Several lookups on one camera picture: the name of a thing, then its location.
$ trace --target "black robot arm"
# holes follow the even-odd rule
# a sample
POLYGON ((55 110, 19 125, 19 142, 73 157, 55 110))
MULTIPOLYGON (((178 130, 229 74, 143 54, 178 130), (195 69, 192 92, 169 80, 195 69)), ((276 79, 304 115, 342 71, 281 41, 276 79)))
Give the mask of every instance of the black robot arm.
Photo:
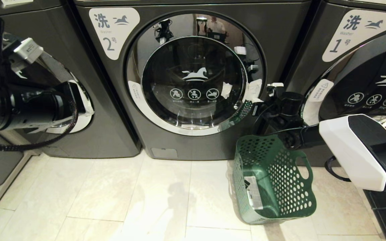
POLYGON ((69 122, 69 127, 65 134, 47 142, 0 145, 0 151, 40 148, 61 139, 74 128, 78 112, 84 111, 81 96, 75 84, 70 82, 49 87, 24 81, 17 71, 33 63, 43 49, 31 38, 3 47, 3 26, 0 18, 0 130, 29 128, 33 133, 64 122, 69 122))

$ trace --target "basket label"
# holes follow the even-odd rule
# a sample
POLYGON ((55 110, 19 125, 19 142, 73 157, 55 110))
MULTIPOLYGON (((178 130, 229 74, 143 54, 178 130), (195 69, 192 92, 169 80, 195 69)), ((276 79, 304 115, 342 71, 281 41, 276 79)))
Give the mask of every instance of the basket label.
POLYGON ((262 198, 260 197, 259 186, 257 185, 256 177, 244 177, 244 180, 250 183, 247 187, 247 196, 250 206, 253 209, 263 209, 262 198))

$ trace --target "door glass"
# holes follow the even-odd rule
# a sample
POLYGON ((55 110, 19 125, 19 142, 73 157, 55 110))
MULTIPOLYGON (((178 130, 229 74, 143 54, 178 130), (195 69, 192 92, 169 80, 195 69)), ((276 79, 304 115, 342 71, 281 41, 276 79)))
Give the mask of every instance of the door glass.
POLYGON ((236 113, 246 81, 242 61, 229 47, 189 36, 160 46, 147 61, 141 84, 149 106, 162 119, 204 129, 236 113))
MULTIPOLYGON (((334 82, 323 102, 307 102, 302 110, 305 116, 313 113, 319 120, 348 114, 367 114, 386 127, 386 35, 378 37, 353 50, 328 69, 317 81, 334 82)), ((315 86, 310 88, 308 96, 315 86)))
POLYGON ((386 113, 386 52, 342 78, 320 108, 322 119, 357 113, 386 113))

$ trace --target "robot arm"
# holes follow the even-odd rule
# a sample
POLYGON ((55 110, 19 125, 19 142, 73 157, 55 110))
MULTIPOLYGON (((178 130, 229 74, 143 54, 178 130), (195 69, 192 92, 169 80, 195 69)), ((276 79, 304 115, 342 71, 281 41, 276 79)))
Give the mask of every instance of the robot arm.
POLYGON ((288 149, 328 145, 335 158, 326 162, 332 172, 331 160, 337 159, 349 176, 348 181, 364 189, 366 197, 386 236, 386 129, 364 115, 348 115, 321 121, 305 127, 298 115, 303 96, 285 92, 281 84, 268 87, 270 100, 255 108, 288 149))
MULTIPOLYGON (((39 57, 43 54, 43 48, 31 38, 22 42, 3 42, 3 26, 0 18, 0 130, 29 128, 29 132, 33 133, 69 122, 69 128, 63 135, 68 134, 74 128, 78 113, 86 111, 77 85, 68 81, 52 86, 38 84, 37 78, 55 83, 52 81, 55 76, 48 74, 46 67, 39 68, 40 77, 34 78, 34 81, 26 80, 21 71, 30 65, 38 65, 36 62, 41 61, 39 57)), ((40 148, 59 140, 63 135, 42 145, 0 145, 0 151, 40 148)))
POLYGON ((386 190, 386 129, 374 119, 356 114, 304 127, 298 115, 303 96, 285 92, 281 85, 272 94, 263 118, 279 131, 288 149, 328 145, 354 185, 366 190, 386 190))

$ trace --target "chinese character 洗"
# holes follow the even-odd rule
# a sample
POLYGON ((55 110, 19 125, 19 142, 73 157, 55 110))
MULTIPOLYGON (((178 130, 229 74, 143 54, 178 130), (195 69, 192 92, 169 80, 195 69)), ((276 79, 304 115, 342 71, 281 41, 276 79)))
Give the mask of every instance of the chinese character 洗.
POLYGON ((357 24, 360 24, 360 15, 355 15, 355 16, 350 16, 351 19, 350 20, 347 20, 347 24, 344 26, 344 29, 350 29, 352 28, 352 30, 355 30, 357 29, 357 24))
POLYGON ((106 16, 103 15, 103 14, 94 14, 94 16, 96 17, 95 20, 98 21, 98 27, 101 27, 103 28, 104 26, 105 27, 110 27, 110 25, 108 24, 108 20, 106 20, 106 16))

